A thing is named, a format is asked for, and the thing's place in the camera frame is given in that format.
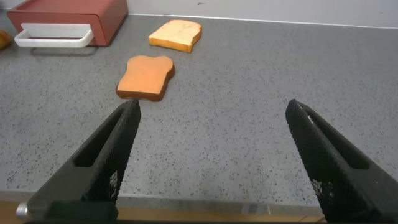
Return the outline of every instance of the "countertop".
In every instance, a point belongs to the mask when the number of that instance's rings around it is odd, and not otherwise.
[[[147,43],[169,19],[129,16],[109,47],[0,51],[1,192],[45,183],[125,101],[135,55],[176,73],[161,102],[140,101],[122,197],[317,207],[285,120],[293,98],[398,179],[398,30],[189,18],[203,35],[187,54]]]

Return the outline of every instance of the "speckled gray countertop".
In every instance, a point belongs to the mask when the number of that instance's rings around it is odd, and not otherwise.
[[[123,197],[318,206],[292,98],[398,179],[398,30],[193,18],[203,35],[186,54],[147,43],[169,19],[129,16],[105,48],[0,51],[0,191],[39,189],[124,101],[116,84],[142,54],[176,74],[140,102]]]

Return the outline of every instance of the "wall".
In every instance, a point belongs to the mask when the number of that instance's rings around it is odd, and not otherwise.
[[[23,0],[0,0],[11,8]],[[131,14],[398,28],[398,0],[127,0]]]

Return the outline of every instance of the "toasted bread slice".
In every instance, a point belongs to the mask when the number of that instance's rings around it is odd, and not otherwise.
[[[201,25],[197,22],[171,20],[151,34],[149,44],[190,53],[200,39]]]
[[[169,80],[174,76],[173,61],[166,57],[144,55],[130,58],[116,88],[120,98],[162,100]]]

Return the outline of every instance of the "orange object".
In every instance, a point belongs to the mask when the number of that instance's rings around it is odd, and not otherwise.
[[[5,48],[9,43],[11,43],[11,36],[4,30],[0,30],[0,49]]]
[[[118,83],[116,93],[120,98],[160,101],[173,76],[174,64],[170,58],[135,56],[127,62],[126,72]]]
[[[22,23],[89,24],[89,45],[107,46],[127,16],[126,0],[27,0],[7,12],[18,32]]]

